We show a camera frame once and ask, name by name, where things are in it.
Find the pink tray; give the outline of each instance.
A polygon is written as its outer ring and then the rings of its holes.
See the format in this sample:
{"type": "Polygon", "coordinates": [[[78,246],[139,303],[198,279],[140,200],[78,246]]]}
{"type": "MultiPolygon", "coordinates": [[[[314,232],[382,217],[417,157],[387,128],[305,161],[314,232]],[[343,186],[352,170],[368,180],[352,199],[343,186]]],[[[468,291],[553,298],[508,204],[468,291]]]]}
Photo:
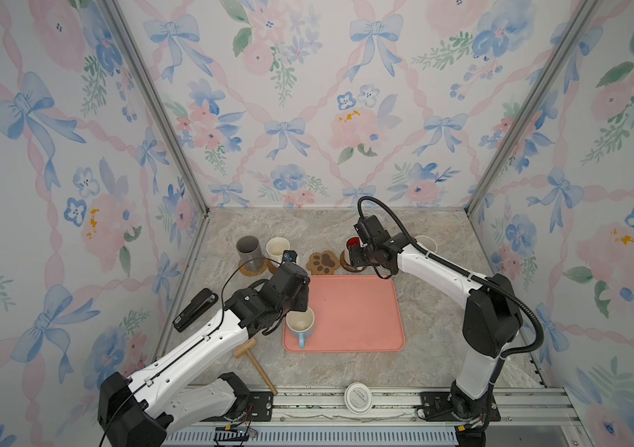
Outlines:
{"type": "Polygon", "coordinates": [[[305,348],[284,323],[291,353],[400,351],[404,331],[392,280],[376,275],[310,276],[315,328],[305,348]]]}

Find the white mug with blue handle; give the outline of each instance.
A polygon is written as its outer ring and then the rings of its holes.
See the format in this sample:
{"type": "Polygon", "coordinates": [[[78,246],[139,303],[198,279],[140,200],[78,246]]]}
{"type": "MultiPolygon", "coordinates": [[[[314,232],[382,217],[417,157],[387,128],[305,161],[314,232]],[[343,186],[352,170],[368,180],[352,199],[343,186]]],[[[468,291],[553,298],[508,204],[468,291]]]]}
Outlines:
{"type": "Polygon", "coordinates": [[[287,329],[300,341],[300,349],[305,348],[305,340],[312,335],[315,327],[315,313],[307,307],[306,312],[288,312],[285,318],[287,329]]]}

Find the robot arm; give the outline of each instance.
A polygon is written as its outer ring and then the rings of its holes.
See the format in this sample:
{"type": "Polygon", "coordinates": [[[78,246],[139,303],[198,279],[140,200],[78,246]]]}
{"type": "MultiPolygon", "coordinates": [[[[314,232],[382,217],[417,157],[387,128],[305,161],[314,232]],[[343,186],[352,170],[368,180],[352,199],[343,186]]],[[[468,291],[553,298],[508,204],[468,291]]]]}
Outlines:
{"type": "Polygon", "coordinates": [[[353,265],[371,265],[389,269],[391,275],[400,270],[411,273],[446,293],[465,309],[463,336],[469,345],[458,378],[451,386],[453,414],[462,420],[483,416],[490,407],[493,385],[509,353],[537,349],[542,334],[537,319],[513,293],[510,281],[503,275],[492,278],[474,273],[430,253],[406,232],[401,221],[382,202],[362,197],[380,205],[397,222],[401,233],[390,236],[376,216],[360,218],[354,228],[362,244],[350,248],[353,265]],[[529,312],[536,327],[536,341],[527,348],[509,348],[523,325],[519,307],[529,312]]]}
{"type": "Polygon", "coordinates": [[[98,400],[104,437],[114,447],[157,447],[167,434],[187,425],[245,414],[250,391],[232,372],[203,387],[185,387],[259,331],[271,333],[287,312],[307,310],[309,282],[303,268],[283,262],[269,280],[236,291],[209,322],[163,358],[129,378],[119,372],[109,376],[98,400]]]}
{"type": "MultiPolygon", "coordinates": [[[[542,343],[542,327],[530,309],[513,294],[507,278],[492,278],[466,270],[427,252],[406,232],[391,210],[373,197],[399,224],[402,233],[391,237],[375,216],[360,219],[355,229],[362,245],[350,247],[352,265],[371,265],[411,273],[446,293],[465,309],[463,335],[469,345],[464,366],[451,386],[448,410],[470,421],[491,405],[493,384],[510,353],[529,352],[542,343]],[[525,348],[509,348],[526,312],[536,329],[536,341],[525,348]]],[[[129,378],[120,373],[101,384],[98,422],[114,447],[159,446],[168,433],[211,416],[244,414],[249,390],[234,374],[213,383],[185,389],[218,357],[253,337],[268,335],[287,312],[307,309],[309,277],[301,267],[283,262],[272,278],[235,292],[205,326],[165,357],[129,378]]],[[[426,420],[438,416],[425,412],[426,420]]]]}

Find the paw print coaster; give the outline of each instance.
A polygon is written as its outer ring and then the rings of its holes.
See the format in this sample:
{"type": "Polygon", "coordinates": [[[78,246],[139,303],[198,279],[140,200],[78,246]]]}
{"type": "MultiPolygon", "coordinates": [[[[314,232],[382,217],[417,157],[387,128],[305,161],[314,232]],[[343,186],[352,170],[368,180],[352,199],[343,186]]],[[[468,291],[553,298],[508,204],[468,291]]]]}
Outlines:
{"type": "Polygon", "coordinates": [[[321,253],[312,253],[307,263],[307,270],[312,275],[334,275],[334,271],[339,266],[339,257],[334,252],[327,250],[321,253]]]}

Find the white paper cup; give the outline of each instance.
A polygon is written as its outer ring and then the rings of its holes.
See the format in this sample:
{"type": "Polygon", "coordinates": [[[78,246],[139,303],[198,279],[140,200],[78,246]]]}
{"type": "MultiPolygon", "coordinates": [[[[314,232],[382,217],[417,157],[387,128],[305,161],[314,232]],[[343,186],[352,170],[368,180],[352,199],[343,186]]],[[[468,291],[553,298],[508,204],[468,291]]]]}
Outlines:
{"type": "Polygon", "coordinates": [[[436,241],[431,239],[429,236],[416,236],[416,242],[430,252],[436,253],[438,250],[436,241]]]}
{"type": "Polygon", "coordinates": [[[284,237],[273,237],[268,240],[268,244],[265,246],[265,250],[268,253],[268,258],[278,263],[282,262],[282,254],[285,250],[290,249],[290,241],[284,237]]]}

